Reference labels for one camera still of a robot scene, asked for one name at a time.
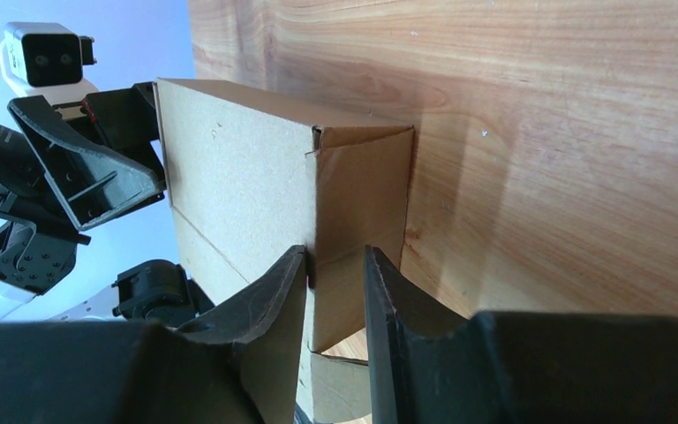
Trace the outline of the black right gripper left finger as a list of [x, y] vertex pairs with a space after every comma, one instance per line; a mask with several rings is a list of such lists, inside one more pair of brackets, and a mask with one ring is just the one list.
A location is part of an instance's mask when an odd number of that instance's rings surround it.
[[305, 248], [171, 329], [154, 321], [0, 323], [0, 423], [290, 423]]

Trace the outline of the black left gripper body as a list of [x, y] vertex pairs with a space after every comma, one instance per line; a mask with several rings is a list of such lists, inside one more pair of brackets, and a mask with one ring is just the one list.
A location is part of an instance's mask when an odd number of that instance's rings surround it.
[[77, 231], [58, 205], [26, 137], [0, 125], [0, 282], [43, 295], [74, 268]]

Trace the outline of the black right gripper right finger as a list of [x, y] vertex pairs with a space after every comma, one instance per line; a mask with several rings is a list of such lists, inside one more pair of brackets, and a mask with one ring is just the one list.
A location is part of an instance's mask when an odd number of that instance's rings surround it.
[[364, 254], [376, 423], [678, 423], [678, 318], [462, 317]]

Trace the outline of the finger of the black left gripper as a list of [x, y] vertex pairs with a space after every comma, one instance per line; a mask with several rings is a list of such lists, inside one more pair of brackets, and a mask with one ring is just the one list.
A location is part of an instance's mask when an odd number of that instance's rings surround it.
[[15, 98], [9, 101], [8, 111], [26, 136], [59, 206], [78, 231], [119, 218], [166, 189], [162, 170], [92, 142], [41, 95]]
[[119, 152], [159, 139], [154, 84], [88, 94], [82, 101], [102, 143]]

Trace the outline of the brown cardboard paper box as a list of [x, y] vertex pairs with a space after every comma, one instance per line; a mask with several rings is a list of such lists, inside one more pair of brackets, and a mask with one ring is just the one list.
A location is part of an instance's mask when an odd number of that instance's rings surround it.
[[223, 303], [304, 246], [298, 406], [316, 423], [368, 416], [367, 366], [329, 350], [365, 325], [365, 247], [401, 260], [413, 125], [227, 80], [154, 93], [184, 268]]

